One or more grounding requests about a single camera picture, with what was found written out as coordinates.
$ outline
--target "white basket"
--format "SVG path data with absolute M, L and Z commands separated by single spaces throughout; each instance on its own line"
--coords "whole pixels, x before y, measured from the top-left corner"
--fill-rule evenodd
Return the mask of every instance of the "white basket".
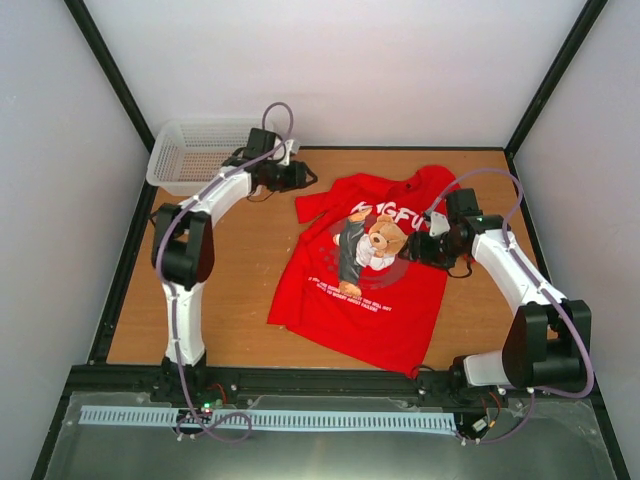
M 153 146 L 147 182 L 171 195 L 191 196 L 209 183 L 234 150 L 244 147 L 259 118 L 172 120 Z M 267 130 L 273 131 L 267 121 Z

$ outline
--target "black pants of bear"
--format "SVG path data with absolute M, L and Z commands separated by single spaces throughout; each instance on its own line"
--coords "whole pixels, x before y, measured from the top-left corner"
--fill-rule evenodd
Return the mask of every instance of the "black pants of bear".
M 338 276 L 341 282 L 358 285 L 360 274 L 364 268 L 356 262 L 358 242 L 364 235 L 364 220 L 351 222 L 347 219 L 344 229 L 340 232 L 340 266 Z

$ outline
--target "teddy bear head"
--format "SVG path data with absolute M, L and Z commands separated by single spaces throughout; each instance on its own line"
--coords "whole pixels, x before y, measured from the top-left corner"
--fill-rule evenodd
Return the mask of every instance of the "teddy bear head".
M 407 236 L 389 215 L 380 215 L 369 228 L 371 245 L 385 255 L 397 255 L 407 241 Z

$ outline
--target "wooden tabletop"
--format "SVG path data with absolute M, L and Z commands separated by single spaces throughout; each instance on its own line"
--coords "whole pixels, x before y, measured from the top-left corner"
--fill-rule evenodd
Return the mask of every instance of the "wooden tabletop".
M 202 305 L 209 365 L 372 368 L 284 327 L 266 324 L 280 275 L 298 235 L 308 227 L 297 222 L 296 196 L 327 191 L 336 179 L 356 173 L 404 180 L 429 164 L 444 165 L 456 176 L 481 167 L 507 168 L 504 154 L 498 151 L 302 150 L 298 158 L 318 175 L 317 184 L 304 191 L 274 194 L 263 203 L 241 201 L 214 229 L 216 263 Z M 476 176 L 463 182 L 463 187 L 476 190 L 485 213 L 505 214 L 516 198 L 509 180 L 498 175 Z M 179 200 L 159 190 L 154 209 Z M 511 226 L 533 260 L 519 213 Z M 159 364 L 164 355 L 167 313 L 162 288 L 151 267 L 152 240 L 149 224 L 109 363 Z M 425 363 L 447 368 L 455 356 L 502 348 L 512 319 L 504 298 L 482 267 L 476 266 L 471 278 L 449 279 Z

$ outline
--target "white wall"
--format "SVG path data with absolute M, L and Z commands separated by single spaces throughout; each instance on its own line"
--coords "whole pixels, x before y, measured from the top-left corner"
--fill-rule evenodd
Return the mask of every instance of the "white wall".
M 29 478 L 86 361 L 145 150 L 62 1 L 0 5 L 0 465 Z
M 640 3 L 609 2 L 516 156 L 551 274 L 593 310 L 597 378 L 640 478 Z
M 310 145 L 504 146 L 584 0 L 89 0 L 152 130 L 285 100 Z

